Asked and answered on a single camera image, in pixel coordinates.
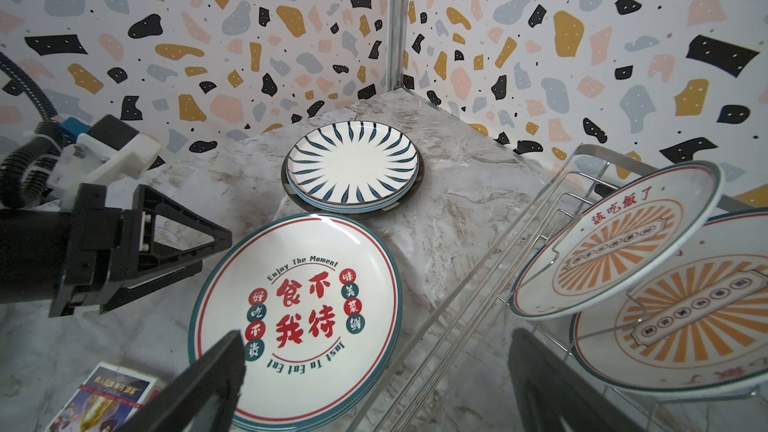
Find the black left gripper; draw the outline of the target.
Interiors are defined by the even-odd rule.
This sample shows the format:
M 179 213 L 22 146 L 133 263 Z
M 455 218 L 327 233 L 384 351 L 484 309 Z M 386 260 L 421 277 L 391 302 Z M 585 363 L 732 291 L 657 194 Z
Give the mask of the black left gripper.
M 130 209 L 108 207 L 106 196 L 102 185 L 78 188 L 51 317 L 92 305 L 113 311 L 200 273 L 203 259 L 232 246 L 228 229 L 148 185 Z M 173 271 L 148 279 L 141 270 Z

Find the black rimmed cream plate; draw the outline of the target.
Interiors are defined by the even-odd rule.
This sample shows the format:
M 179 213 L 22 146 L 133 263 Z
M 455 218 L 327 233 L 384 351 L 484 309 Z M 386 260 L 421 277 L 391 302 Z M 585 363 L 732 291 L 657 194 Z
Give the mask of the black rimmed cream plate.
M 285 194 L 287 197 L 298 207 L 300 207 L 302 210 L 309 212 L 309 213 L 331 213 L 336 215 L 342 215 L 342 216 L 354 216 L 354 217 L 360 217 L 360 218 L 372 218 L 379 216 L 381 214 L 384 214 L 386 212 L 389 212 L 391 210 L 394 210 L 395 208 L 398 208 L 405 203 L 407 203 L 419 190 L 420 186 L 423 183 L 425 172 L 426 172 L 426 166 L 424 164 L 423 157 L 421 153 L 417 154 L 418 156 L 418 173 L 414 179 L 414 181 L 407 187 L 407 190 L 400 196 L 385 200 L 381 203 L 376 203 L 369 206 L 361 206 L 361 207 L 352 207 L 352 208 L 341 208 L 341 207 L 318 207 L 316 204 L 310 203 L 309 201 L 303 199 L 291 186 L 289 179 L 288 179 L 288 172 L 287 172 L 287 162 L 288 159 L 285 158 L 283 160 L 283 163 L 281 164 L 280 168 L 280 181 L 282 184 L 282 187 L 284 189 Z

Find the white plate black stripes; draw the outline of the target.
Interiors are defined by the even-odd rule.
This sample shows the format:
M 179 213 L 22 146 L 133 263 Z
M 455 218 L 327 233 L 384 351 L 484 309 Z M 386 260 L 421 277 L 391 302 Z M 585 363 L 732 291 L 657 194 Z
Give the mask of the white plate black stripes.
M 307 133 L 287 154 L 292 188 L 318 207 L 369 206 L 402 195 L 418 173 L 415 143 L 373 121 L 335 122 Z

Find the white plate orange sunburst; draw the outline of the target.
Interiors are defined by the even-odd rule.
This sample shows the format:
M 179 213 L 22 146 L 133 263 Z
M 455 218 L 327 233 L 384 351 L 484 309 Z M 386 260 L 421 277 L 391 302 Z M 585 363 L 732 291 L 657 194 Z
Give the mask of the white plate orange sunburst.
M 512 287 L 509 308 L 524 319 L 548 320 L 628 290 L 705 223 L 723 185 L 719 165 L 691 161 L 606 196 L 531 258 Z

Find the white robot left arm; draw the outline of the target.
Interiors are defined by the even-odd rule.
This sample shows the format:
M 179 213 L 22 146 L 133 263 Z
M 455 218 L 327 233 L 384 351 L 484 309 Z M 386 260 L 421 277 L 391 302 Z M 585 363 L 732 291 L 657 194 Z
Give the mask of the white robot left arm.
M 201 272 L 229 249 L 232 234 L 165 194 L 140 185 L 129 209 L 106 204 L 107 189 L 80 186 L 72 211 L 1 213 L 1 301 L 47 300 L 52 317 L 84 306 L 106 313 Z M 207 237 L 187 249 L 157 241 L 169 219 Z

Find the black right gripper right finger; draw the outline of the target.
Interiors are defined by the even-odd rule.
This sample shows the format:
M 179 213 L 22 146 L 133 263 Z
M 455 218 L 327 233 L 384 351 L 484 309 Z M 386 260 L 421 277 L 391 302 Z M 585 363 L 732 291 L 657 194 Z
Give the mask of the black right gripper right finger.
M 640 431 L 534 335 L 512 332 L 508 369 L 526 431 Z

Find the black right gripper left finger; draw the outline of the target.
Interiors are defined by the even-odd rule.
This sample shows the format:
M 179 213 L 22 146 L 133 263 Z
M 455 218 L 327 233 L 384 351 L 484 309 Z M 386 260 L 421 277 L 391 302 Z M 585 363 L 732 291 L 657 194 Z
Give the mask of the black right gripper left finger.
M 246 372 L 240 333 L 224 335 L 120 427 L 122 431 L 228 431 Z

